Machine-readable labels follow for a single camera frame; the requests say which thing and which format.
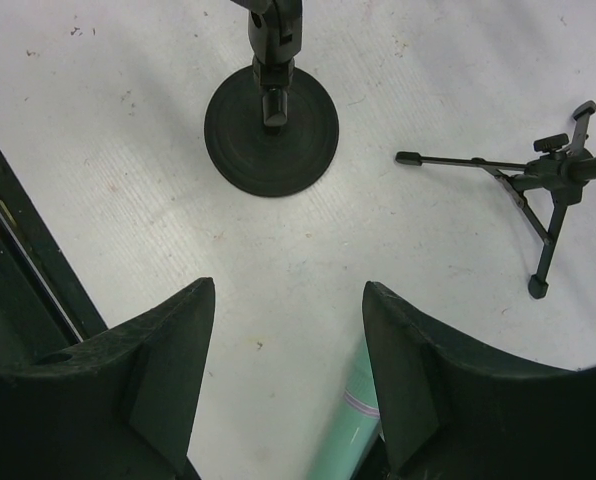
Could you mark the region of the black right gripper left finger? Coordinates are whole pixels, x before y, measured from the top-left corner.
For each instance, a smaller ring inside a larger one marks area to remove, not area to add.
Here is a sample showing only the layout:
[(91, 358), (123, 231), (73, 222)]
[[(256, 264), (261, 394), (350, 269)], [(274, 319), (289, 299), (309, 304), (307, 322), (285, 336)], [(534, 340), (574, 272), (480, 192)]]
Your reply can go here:
[(27, 364), (0, 366), (0, 479), (194, 479), (211, 278)]

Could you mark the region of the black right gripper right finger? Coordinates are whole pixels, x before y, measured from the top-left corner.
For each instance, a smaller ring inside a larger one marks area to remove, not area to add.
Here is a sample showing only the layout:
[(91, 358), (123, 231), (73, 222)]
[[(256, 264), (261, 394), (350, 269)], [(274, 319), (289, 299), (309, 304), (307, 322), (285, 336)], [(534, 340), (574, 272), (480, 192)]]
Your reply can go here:
[(596, 479), (596, 366), (512, 355), (378, 282), (362, 316), (393, 477)]

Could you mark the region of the mint green microphone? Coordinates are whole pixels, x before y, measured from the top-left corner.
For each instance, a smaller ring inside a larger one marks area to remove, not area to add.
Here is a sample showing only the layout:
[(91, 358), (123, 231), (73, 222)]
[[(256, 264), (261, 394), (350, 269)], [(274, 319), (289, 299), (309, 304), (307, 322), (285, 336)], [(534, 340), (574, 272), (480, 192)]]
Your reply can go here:
[(341, 401), (329, 421), (307, 479), (352, 479), (375, 441), (380, 413), (365, 339), (356, 349)]

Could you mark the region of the black tripod microphone stand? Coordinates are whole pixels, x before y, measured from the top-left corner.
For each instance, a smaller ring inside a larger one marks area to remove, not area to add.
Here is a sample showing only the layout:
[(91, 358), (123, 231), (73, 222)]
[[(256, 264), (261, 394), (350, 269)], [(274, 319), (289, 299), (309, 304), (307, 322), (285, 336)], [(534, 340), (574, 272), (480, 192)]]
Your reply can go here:
[[(471, 159), (423, 156), (417, 152), (400, 151), (395, 162), (401, 165), (424, 164), (479, 168), (491, 175), (511, 196), (543, 243), (536, 272), (528, 281), (529, 294), (535, 299), (546, 296), (547, 276), (569, 207), (582, 201), (583, 189), (596, 180), (596, 156), (586, 149), (591, 116), (596, 102), (588, 100), (572, 113), (575, 128), (572, 136), (565, 133), (538, 139), (533, 149), (539, 158), (525, 164)], [(546, 190), (550, 193), (553, 212), (547, 226), (543, 225), (530, 207), (526, 193)]]

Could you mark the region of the black round base stand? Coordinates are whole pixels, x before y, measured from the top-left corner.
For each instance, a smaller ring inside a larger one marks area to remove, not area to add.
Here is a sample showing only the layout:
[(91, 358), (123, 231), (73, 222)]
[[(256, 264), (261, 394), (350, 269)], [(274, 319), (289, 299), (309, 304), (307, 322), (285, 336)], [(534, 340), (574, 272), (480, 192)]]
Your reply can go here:
[(219, 173), (263, 198), (299, 193), (330, 167), (339, 141), (334, 102), (295, 65), (302, 49), (300, 1), (243, 1), (252, 63), (214, 92), (204, 140)]

